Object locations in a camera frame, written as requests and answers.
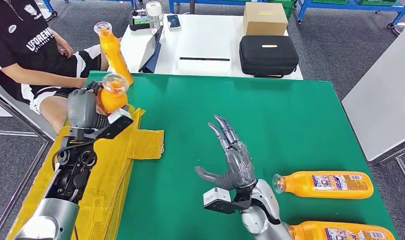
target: black carrying case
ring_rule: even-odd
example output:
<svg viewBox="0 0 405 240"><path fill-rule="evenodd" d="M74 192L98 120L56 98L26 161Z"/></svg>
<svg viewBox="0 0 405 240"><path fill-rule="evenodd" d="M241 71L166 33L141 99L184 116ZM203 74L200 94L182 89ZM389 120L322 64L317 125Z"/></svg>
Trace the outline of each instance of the black carrying case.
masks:
<svg viewBox="0 0 405 240"><path fill-rule="evenodd" d="M298 54L289 36L243 36L239 43L242 72L282 78L297 69Z"/></svg>

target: smartphone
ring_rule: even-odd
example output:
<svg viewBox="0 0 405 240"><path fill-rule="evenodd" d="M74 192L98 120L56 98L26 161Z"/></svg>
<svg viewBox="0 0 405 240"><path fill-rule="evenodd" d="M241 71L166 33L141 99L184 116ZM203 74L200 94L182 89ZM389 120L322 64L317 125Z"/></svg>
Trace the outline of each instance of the smartphone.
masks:
<svg viewBox="0 0 405 240"><path fill-rule="evenodd" d="M180 29L181 23L179 22L178 15L168 15L167 16L168 28L169 29Z"/></svg>

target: green bin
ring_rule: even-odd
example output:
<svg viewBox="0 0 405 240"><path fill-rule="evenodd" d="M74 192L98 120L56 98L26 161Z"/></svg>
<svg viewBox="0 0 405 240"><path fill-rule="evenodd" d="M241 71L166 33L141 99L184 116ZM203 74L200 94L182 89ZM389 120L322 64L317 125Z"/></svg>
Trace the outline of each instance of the green bin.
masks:
<svg viewBox="0 0 405 240"><path fill-rule="evenodd" d="M382 6L392 6L396 4L397 0L394 1L381 1L381 0L358 0L358 4L361 5L382 5Z"/></svg>
<svg viewBox="0 0 405 240"><path fill-rule="evenodd" d="M283 8L292 8L294 0L268 0L269 3L282 4Z"/></svg>
<svg viewBox="0 0 405 240"><path fill-rule="evenodd" d="M287 7L287 8L283 8L283 10L285 10L285 15L287 19L290 19L291 15L294 12L295 7Z"/></svg>

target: cardboard box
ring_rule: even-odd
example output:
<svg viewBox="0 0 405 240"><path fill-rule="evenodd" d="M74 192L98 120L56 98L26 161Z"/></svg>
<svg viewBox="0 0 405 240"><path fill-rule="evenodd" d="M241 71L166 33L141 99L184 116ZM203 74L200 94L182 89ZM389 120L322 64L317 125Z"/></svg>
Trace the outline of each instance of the cardboard box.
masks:
<svg viewBox="0 0 405 240"><path fill-rule="evenodd" d="M281 3L246 2L243 12L245 35L282 36L288 26L288 19Z"/></svg>

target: yellow protective padding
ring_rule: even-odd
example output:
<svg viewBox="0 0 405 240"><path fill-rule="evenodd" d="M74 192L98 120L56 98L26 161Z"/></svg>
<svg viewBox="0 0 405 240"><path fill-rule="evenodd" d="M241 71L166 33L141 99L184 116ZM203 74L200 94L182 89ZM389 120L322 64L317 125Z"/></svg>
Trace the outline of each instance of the yellow protective padding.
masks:
<svg viewBox="0 0 405 240"><path fill-rule="evenodd" d="M92 169L85 193L79 202L80 210L76 220L77 235L80 240L104 240L107 233L107 239L116 238L132 171L133 160L130 153L134 153L132 154L133 159L148 159L149 156L154 156L153 159L161 157L164 131L140 130L140 120L144 113L145 110L136 109L131 114L134 122L128 128L112 140L99 139L95 142L97 163ZM55 139L23 201L7 239L12 240L15 237L44 197L54 174L51 164L52 156L60 149L62 137L67 136L68 133L69 127L63 127ZM148 146L152 147L138 144L140 142L146 142Z"/></svg>
<svg viewBox="0 0 405 240"><path fill-rule="evenodd" d="M129 148L131 159L159 159L164 152L164 131L138 129L133 132Z"/></svg>
<svg viewBox="0 0 405 240"><path fill-rule="evenodd" d="M107 233L105 234L105 240L115 240L117 237L120 220L122 219L123 207L125 206L126 194L128 193L129 180L131 178L133 164L134 160L132 159L129 168L127 169L126 175L121 182L120 189L118 190L117 198L115 199L114 210L112 211Z"/></svg>

